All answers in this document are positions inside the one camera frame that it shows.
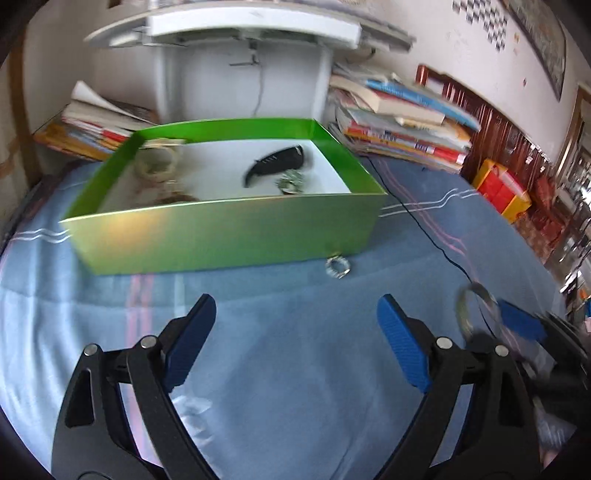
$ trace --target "blue bedsheet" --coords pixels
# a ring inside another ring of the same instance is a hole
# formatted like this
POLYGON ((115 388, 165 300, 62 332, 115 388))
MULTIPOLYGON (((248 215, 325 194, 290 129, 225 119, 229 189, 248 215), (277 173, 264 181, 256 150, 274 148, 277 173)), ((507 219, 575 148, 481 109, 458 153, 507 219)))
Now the blue bedsheet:
MULTIPOLYGON (((404 161, 374 158, 372 173, 374 166, 473 280, 530 312, 564 313, 534 253, 464 180, 404 161)), ((421 400, 378 327, 377 301, 391 293, 435 335, 463 344, 453 309, 464 274, 391 198, 342 280, 325 273, 323 260, 97 277, 58 223, 95 169, 69 174, 0 261, 0 405, 41 463, 50 467, 57 414, 83 347, 129 347, 209 293, 217 322, 172 397, 216 472, 241 480, 372 479, 421 400)), ((453 450, 468 394, 438 460, 453 450)), ((124 398, 138 446, 154 460, 129 389, 124 398)))

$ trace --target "book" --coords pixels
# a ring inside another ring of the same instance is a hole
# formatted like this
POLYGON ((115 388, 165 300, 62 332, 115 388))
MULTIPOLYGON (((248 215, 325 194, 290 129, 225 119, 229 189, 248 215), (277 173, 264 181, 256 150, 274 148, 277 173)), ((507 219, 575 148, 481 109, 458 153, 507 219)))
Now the book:
POLYGON ((105 145, 102 145, 100 143, 100 140, 92 137, 91 135, 85 134, 83 132, 73 130, 73 129, 67 129, 67 134, 69 137, 75 138, 76 140, 79 140, 79 141, 85 143, 86 145, 96 148, 97 150, 100 150, 100 151, 107 153, 109 155, 111 155, 115 151, 114 148, 107 148, 105 145))
POLYGON ((364 127, 349 127, 343 131, 343 133, 348 137, 370 142, 372 145, 396 148, 409 153, 420 153, 421 155, 427 155, 432 159, 434 158, 436 160, 446 161, 450 164, 457 164, 459 168, 461 168, 464 163, 464 158, 454 159, 452 155, 447 155, 447 153, 441 152, 440 149, 400 140, 399 138, 393 137, 391 135, 375 132, 364 127))
POLYGON ((106 100, 84 82, 72 91, 72 101, 34 135, 53 150, 89 160, 103 161, 134 131, 153 125, 148 109, 106 100))
POLYGON ((397 149, 395 147, 375 145, 363 140, 348 138, 342 134, 338 125, 335 123, 329 124, 328 130, 340 143, 342 143, 354 153, 376 154, 388 158, 396 158, 397 160, 411 161, 424 165, 425 167, 431 168, 433 170, 443 170, 452 174, 459 174, 462 169, 460 165, 438 160, 436 158, 429 158, 426 155, 421 155, 419 152, 412 153, 409 151, 397 149))
POLYGON ((140 106, 131 105, 130 103, 118 102, 117 100, 107 100, 106 98, 101 97, 82 80, 78 80, 76 82, 71 98, 72 100, 76 100, 78 102, 94 105, 114 113, 119 113, 121 115, 155 125, 155 115, 151 110, 140 106))
POLYGON ((143 120, 137 120, 136 118, 113 112, 100 106, 91 105, 90 103, 79 102, 78 100, 72 100, 64 108, 61 117, 65 120, 82 121, 99 127, 115 127, 130 131, 142 130, 152 125, 143 120))
POLYGON ((377 92, 376 90, 364 87, 353 80, 338 75, 332 75, 330 77, 329 85, 350 92, 362 99, 373 112, 382 115, 401 116, 439 125, 443 123, 443 119, 445 118, 445 115, 439 111, 416 105, 405 99, 401 100, 388 93, 377 92))
POLYGON ((380 92, 394 95, 409 102, 414 102, 427 108, 441 112, 444 116, 466 125, 467 127, 480 131, 480 122, 457 105, 448 102, 441 95, 438 95, 424 87, 404 85, 398 82, 380 82, 379 80, 368 79, 365 86, 380 92))
POLYGON ((459 174, 462 170, 461 167, 456 168, 453 166, 453 164, 447 163, 445 161, 439 161, 436 158, 429 158, 426 156, 411 154, 406 151, 399 151, 396 148, 386 148, 378 145, 370 145, 366 149, 366 152, 374 153, 377 155, 384 155, 386 157, 398 158, 400 160, 412 161, 424 165, 426 167, 432 168, 433 170, 443 170, 448 173, 453 173, 455 175, 459 174))
POLYGON ((413 135, 404 133, 404 131, 401 134, 383 128, 376 128, 372 125, 361 125, 357 123, 354 118, 348 116, 342 109, 336 110, 336 120, 345 135, 352 136, 354 132, 362 131, 365 135, 375 137, 377 141, 387 140, 390 142, 396 142, 400 145, 406 145, 407 147, 421 150, 448 161, 459 162, 461 164, 466 158, 466 152, 459 148, 449 148, 445 145, 440 145, 437 142, 433 143, 428 140, 421 140, 413 135))
POLYGON ((68 135, 66 126, 59 122, 52 122, 41 131, 33 135, 35 141, 69 155, 75 155, 90 160, 106 160, 111 156, 104 150, 88 145, 86 142, 68 135))
POLYGON ((465 142, 460 142, 452 138, 438 137, 426 130, 403 127, 396 120, 387 116, 377 115, 372 112, 366 112, 355 108, 337 108, 336 114, 349 117, 363 127, 377 128, 393 134, 404 135, 408 138, 415 138, 440 147, 447 147, 461 153, 466 153, 469 150, 465 142))
POLYGON ((456 143, 458 146, 461 146, 462 148, 472 147, 470 135, 453 120, 446 118, 441 125, 418 122, 416 120, 400 117, 396 118, 395 120, 402 127, 423 130, 436 137, 446 138, 449 141, 456 143))
POLYGON ((337 62, 333 67, 333 73, 365 85, 366 87, 390 93, 399 98, 417 103, 418 105, 436 109, 445 114, 449 119, 454 119, 462 125, 480 131, 480 122, 478 119, 464 109, 418 83, 402 79, 395 72, 365 65, 337 62))

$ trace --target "checkered pattern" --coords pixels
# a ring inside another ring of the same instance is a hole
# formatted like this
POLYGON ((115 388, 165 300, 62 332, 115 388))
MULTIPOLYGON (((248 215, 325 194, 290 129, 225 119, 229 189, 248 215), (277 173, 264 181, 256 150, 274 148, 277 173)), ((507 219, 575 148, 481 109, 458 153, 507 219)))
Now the checkered pattern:
POLYGON ((488 41, 497 51, 505 50, 507 17, 496 0, 453 0, 452 9, 460 15, 465 12, 470 24, 482 22, 488 41))

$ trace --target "black cable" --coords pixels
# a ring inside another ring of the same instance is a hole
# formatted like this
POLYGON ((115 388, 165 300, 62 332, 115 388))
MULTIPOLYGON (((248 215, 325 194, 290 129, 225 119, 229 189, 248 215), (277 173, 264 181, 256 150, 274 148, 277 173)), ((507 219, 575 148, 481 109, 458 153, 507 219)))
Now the black cable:
MULTIPOLYGON (((470 278, 470 275, 468 274, 468 272, 464 269, 464 267, 462 267, 460 264, 454 262, 451 258, 449 258, 447 256, 447 252, 441 248, 439 245, 437 245, 435 243, 435 240, 433 240, 433 238, 431 237, 431 235, 429 235, 427 233, 427 231, 423 228, 423 226, 421 225, 421 223, 417 220, 417 218, 411 213, 411 211, 408 209, 408 207, 404 204, 404 202, 398 197, 398 195, 394 194, 392 192, 392 190, 390 190, 390 188, 388 187, 388 185, 386 184, 386 182, 384 181, 384 179, 382 178, 382 174, 378 171, 378 169, 375 167, 374 162, 372 161, 372 159, 370 157, 368 157, 367 155, 363 155, 365 158, 367 158, 369 160, 369 163, 371 164, 372 168, 374 169, 374 172, 376 172, 376 174, 378 175, 380 181, 382 182, 382 185, 384 186, 384 188, 388 191, 388 193, 394 197, 395 199, 397 199, 400 202, 400 205, 403 206, 403 208, 407 211, 407 213, 413 218, 414 222, 418 225, 418 227, 423 231, 423 233, 427 236, 427 238, 431 241, 431 243, 433 244, 433 246, 435 248, 437 248, 445 257, 445 259, 451 263, 451 265, 453 265, 454 267, 456 267, 459 271, 461 271, 466 278, 468 279, 468 281, 470 283, 473 283, 474 281, 470 278)), ((484 317, 484 313, 482 313, 482 309, 480 308, 480 304, 478 304, 478 310, 480 310, 480 315, 482 315, 482 320, 484 321, 484 324, 486 325, 486 328, 488 328, 488 331, 491 333, 491 335, 496 338, 495 332, 492 331, 491 327, 488 325, 488 322, 486 321, 486 318, 484 317)))

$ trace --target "white shelf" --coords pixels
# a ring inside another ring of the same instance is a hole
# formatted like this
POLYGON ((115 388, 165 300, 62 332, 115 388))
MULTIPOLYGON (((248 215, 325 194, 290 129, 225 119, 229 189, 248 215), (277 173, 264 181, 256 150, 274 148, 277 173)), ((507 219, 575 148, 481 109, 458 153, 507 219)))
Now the white shelf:
POLYGON ((147 34, 157 38, 175 33, 220 29, 254 34, 261 30, 307 34, 352 49, 359 47, 361 39, 359 23, 272 5, 215 5, 155 14, 148 17, 147 34))
POLYGON ((86 41, 99 48, 184 44, 188 33, 208 37, 265 38, 287 34, 296 40, 332 48, 377 46, 408 51, 414 39, 405 32, 354 13, 289 2, 203 1, 146 11, 91 33, 86 41))

